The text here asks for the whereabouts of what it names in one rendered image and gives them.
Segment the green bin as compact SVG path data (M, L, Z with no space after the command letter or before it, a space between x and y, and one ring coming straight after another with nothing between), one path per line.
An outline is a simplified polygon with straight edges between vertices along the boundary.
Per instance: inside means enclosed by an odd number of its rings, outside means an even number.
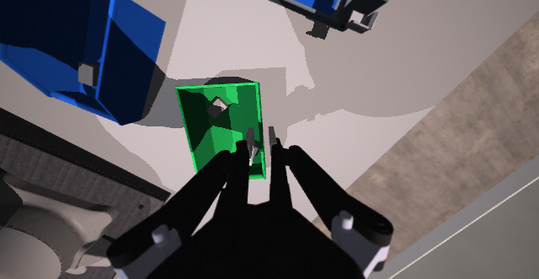
M266 180L258 82L178 86L175 91L196 173L220 151L236 152L236 142L244 140L253 127L259 149L249 165L249 179ZM206 110L218 98L229 106L215 119Z

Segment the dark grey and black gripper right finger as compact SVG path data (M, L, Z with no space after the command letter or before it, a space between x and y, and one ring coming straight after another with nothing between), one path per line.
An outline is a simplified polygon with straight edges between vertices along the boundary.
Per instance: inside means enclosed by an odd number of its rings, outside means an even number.
M383 270L393 225L379 212L350 196L301 147L283 148L269 126L268 253L271 265L291 271L298 262L298 234L286 166L331 233L331 239L359 266L367 278Z

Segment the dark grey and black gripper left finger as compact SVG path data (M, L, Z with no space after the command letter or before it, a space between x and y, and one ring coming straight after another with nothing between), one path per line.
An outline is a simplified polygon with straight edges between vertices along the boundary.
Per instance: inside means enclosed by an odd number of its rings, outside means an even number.
M228 271L235 256L241 203L248 203L254 145L254 130L249 127L245 139L236 142L236 152L220 151L159 210L117 238L106 256L119 279L145 279L191 237L220 192L199 256L208 277Z

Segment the blue bin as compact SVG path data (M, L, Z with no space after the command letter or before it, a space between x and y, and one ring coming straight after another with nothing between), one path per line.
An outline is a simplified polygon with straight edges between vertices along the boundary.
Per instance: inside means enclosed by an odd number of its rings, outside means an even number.
M132 0L0 0L0 61L48 97L136 122L165 24ZM97 88L79 62L100 66Z

